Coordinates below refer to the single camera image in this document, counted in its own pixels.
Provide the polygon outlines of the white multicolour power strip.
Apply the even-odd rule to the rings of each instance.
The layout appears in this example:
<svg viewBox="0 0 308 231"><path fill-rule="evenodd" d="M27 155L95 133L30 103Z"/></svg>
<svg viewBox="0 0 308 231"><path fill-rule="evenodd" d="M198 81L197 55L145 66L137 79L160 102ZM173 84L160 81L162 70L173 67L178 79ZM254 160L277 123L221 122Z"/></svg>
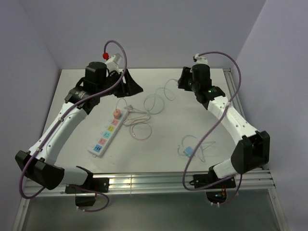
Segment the white multicolour power strip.
<svg viewBox="0 0 308 231"><path fill-rule="evenodd" d="M114 115L111 115L106 123L98 129L94 138L89 142L87 150L93 157L102 157L104 155L126 120L128 110L121 107L117 108L117 110L120 111L120 117L115 118Z"/></svg>

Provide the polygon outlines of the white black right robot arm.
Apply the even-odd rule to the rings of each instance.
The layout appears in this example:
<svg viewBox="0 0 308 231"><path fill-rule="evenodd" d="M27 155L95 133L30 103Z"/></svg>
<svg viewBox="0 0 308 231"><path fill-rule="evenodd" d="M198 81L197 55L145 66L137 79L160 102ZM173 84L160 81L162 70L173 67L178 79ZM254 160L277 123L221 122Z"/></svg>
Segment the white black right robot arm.
<svg viewBox="0 0 308 231"><path fill-rule="evenodd" d="M270 135L250 125L230 104L225 92L212 84L208 65L184 67L178 88L194 92L197 101L220 120L236 145L229 159L210 169L208 182L212 187L220 187L225 177L244 174L269 162Z"/></svg>

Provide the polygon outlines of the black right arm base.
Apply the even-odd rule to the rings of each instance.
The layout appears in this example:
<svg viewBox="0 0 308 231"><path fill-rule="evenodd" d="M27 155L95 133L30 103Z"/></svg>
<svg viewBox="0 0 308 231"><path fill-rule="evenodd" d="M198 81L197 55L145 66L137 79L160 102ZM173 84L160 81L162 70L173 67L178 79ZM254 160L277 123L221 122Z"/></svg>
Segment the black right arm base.
<svg viewBox="0 0 308 231"><path fill-rule="evenodd" d="M227 189L236 188L234 177L220 181L217 177L211 177L210 174L194 174L189 184L195 189L206 187L207 189L214 190L206 192L206 197L210 203L217 205L227 202Z"/></svg>

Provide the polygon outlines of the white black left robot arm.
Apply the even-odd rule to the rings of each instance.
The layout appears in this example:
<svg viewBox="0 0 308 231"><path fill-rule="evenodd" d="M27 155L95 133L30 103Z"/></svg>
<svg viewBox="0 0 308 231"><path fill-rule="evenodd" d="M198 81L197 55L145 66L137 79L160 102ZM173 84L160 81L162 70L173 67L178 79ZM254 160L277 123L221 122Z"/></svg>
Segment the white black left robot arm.
<svg viewBox="0 0 308 231"><path fill-rule="evenodd" d="M15 160L22 171L20 181L27 177L48 190L60 184L76 185L82 192L92 190L92 172L79 166L57 167L57 157L75 128L100 103L101 97L124 98L141 92L143 88L128 70L120 72L110 64L89 63L84 77L69 91L58 116L42 137L28 151L16 154Z"/></svg>

